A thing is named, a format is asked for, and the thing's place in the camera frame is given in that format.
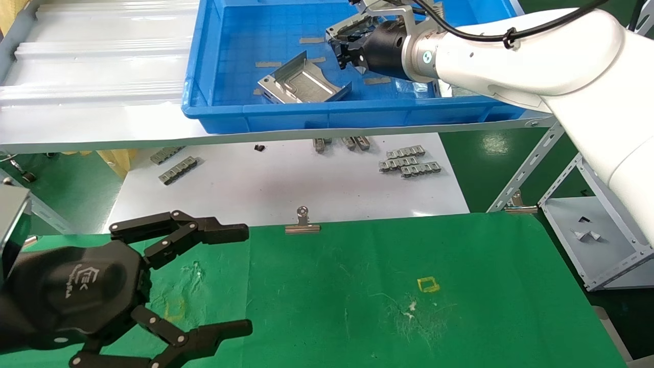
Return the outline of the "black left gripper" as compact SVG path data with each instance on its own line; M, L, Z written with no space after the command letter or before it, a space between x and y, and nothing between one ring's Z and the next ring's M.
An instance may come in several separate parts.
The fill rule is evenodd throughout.
M183 332L144 307L152 286L141 255L121 241L19 254L1 293L1 350L84 347L70 367L182 367L214 356L222 341L247 337L249 319ZM154 358L101 354L136 323L167 346Z

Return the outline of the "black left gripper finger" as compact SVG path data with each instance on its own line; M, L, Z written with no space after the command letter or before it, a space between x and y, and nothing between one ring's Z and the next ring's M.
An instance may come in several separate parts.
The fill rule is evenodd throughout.
M160 269L198 244L231 244L249 238L246 224L221 224L215 217L192 217L180 210L148 215L109 227L112 240L133 244L157 238L143 259L151 269Z

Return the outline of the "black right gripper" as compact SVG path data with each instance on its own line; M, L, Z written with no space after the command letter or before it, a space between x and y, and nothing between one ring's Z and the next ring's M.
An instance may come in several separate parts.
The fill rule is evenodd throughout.
M358 49L337 47L337 63L341 70L351 65L363 75L366 71L386 77L409 80L402 54L406 26L399 20L388 20L376 27L374 23L335 24L330 26L330 47L360 39Z

